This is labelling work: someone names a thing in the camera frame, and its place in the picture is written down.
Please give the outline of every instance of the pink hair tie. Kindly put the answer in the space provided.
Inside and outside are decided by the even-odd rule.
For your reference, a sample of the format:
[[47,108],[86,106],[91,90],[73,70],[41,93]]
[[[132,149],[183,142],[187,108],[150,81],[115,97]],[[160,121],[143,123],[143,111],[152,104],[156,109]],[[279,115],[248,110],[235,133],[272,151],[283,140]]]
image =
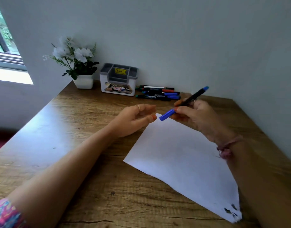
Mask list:
[[225,145],[218,146],[217,150],[219,151],[219,155],[222,159],[229,159],[232,156],[232,152],[229,149],[229,146],[233,143],[240,142],[243,140],[243,137],[241,135],[236,136],[235,138],[231,139],[229,142],[227,142]]

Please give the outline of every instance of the person's left hand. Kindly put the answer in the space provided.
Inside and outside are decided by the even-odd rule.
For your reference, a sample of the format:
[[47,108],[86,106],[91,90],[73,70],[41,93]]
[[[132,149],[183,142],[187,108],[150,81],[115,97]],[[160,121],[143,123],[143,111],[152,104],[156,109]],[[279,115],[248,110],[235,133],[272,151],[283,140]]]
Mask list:
[[139,104],[126,107],[107,125],[107,129],[116,138],[128,136],[154,122],[157,119],[154,112],[155,105]]

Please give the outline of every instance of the yellow price sticker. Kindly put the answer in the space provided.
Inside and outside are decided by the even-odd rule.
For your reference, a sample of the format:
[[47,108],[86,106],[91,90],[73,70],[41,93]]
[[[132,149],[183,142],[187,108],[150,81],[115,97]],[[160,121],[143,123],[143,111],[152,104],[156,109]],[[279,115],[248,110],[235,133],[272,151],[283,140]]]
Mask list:
[[117,74],[124,74],[124,75],[126,75],[125,72],[126,72],[126,70],[115,68],[115,73],[117,73]]

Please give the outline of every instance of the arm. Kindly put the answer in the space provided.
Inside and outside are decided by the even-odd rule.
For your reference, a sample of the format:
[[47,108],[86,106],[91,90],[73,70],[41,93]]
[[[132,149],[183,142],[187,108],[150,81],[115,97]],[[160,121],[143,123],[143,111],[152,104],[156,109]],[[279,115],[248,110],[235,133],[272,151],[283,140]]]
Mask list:
[[[218,117],[208,103],[197,100],[191,107],[175,107],[173,119],[190,121],[208,140],[226,144],[236,134]],[[227,160],[239,189],[266,228],[291,228],[291,192],[271,172],[268,163],[245,142],[230,145]]]
[[101,152],[116,138],[153,122],[155,111],[154,105],[146,104],[125,108],[105,128],[11,192],[9,201],[30,227],[54,227]]

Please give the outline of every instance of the wooden table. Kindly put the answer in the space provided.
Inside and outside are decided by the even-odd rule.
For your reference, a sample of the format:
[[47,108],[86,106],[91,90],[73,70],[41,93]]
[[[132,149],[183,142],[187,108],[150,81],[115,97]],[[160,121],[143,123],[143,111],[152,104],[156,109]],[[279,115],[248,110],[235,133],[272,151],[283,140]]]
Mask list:
[[[291,162],[230,99],[202,96],[222,119],[242,134],[291,189]],[[56,162],[124,107],[164,102],[79,90],[73,82],[0,149],[0,199],[23,181]],[[167,184],[123,162],[142,130],[117,140],[100,156],[60,220],[60,227],[259,227],[242,195],[243,220],[231,224]]]

